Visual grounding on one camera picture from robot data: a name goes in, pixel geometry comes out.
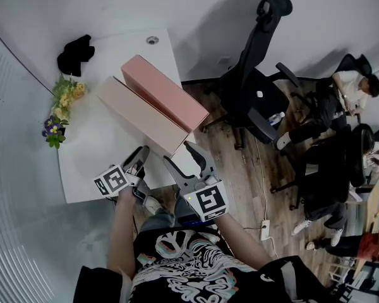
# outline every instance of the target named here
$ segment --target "desk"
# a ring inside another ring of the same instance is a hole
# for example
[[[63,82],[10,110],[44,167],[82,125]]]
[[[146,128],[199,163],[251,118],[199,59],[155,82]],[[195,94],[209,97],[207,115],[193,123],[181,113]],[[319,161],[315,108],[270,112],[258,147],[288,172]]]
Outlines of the desk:
[[[147,44],[149,36],[157,36],[159,43]],[[107,108],[96,96],[95,89],[108,76],[124,82],[121,66],[136,54],[181,86],[167,30],[115,35],[94,40],[91,45],[95,47],[95,54],[89,62],[82,63],[81,78],[78,78],[87,84],[90,93],[73,104],[66,141],[58,151],[68,203],[101,199],[92,179],[110,164],[122,163],[138,146],[145,144],[145,136]],[[193,134],[187,140],[195,142]],[[184,145],[178,148],[172,160],[184,174],[199,175],[200,168]],[[155,153],[149,155],[145,172],[145,181],[150,189],[175,184],[162,159]]]
[[[372,189],[369,198],[366,202],[366,220],[363,232],[378,232],[379,230],[379,179]],[[354,278],[356,278],[359,272],[365,265],[365,259],[359,259],[357,261]]]

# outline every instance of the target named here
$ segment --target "wall outlet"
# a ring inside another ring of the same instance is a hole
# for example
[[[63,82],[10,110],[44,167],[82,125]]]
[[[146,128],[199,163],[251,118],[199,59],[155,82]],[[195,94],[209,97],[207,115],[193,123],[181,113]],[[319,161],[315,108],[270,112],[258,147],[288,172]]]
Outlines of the wall outlet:
[[[222,56],[218,61],[217,61],[217,64],[218,65],[230,65],[230,61],[231,61],[232,57],[230,56]]]
[[[264,241],[264,240],[267,240],[269,237],[270,237],[270,220],[262,220],[260,239]]]

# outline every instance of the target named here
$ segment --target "water bottle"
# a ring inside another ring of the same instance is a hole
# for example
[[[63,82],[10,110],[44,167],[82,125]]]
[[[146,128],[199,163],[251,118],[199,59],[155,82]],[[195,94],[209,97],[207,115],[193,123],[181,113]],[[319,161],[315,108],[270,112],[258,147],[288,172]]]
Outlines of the water bottle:
[[[271,126],[274,126],[280,122],[283,117],[285,117],[285,114],[283,112],[279,112],[278,114],[274,114],[273,116],[269,117],[268,122]]]

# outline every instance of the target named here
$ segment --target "pink box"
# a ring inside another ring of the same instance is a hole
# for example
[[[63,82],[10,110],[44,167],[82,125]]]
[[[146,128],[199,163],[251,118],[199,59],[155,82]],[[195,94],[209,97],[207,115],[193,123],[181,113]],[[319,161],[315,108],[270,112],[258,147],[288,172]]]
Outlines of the pink box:
[[[121,67],[126,85],[187,133],[209,115],[193,97],[140,55]]]
[[[115,77],[110,76],[103,82],[97,96],[145,134],[149,138],[149,147],[159,155],[172,156],[188,136],[186,131]]]

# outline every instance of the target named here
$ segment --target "flower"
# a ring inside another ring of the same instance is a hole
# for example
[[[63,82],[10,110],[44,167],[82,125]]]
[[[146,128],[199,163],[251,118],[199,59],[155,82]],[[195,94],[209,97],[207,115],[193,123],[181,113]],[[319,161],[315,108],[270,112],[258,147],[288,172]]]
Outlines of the flower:
[[[58,117],[60,120],[66,120],[67,117],[63,114],[63,111],[61,108],[56,108],[53,110],[53,114]]]
[[[53,124],[53,119],[55,119],[54,116],[50,116],[50,117],[45,121],[45,123],[44,123],[44,127],[45,127],[45,128],[50,128],[50,127],[52,126],[52,124]]]
[[[60,124],[53,124],[52,127],[47,129],[47,133],[48,134],[59,134],[60,133],[59,127],[60,127]]]
[[[65,93],[64,95],[62,95],[62,97],[61,97],[59,103],[60,103],[60,105],[61,105],[62,107],[65,107],[65,108],[66,108],[66,107],[70,104],[69,95],[66,94],[66,93]]]
[[[77,83],[76,87],[73,90],[73,98],[75,100],[81,98],[86,93],[86,86],[83,83]]]

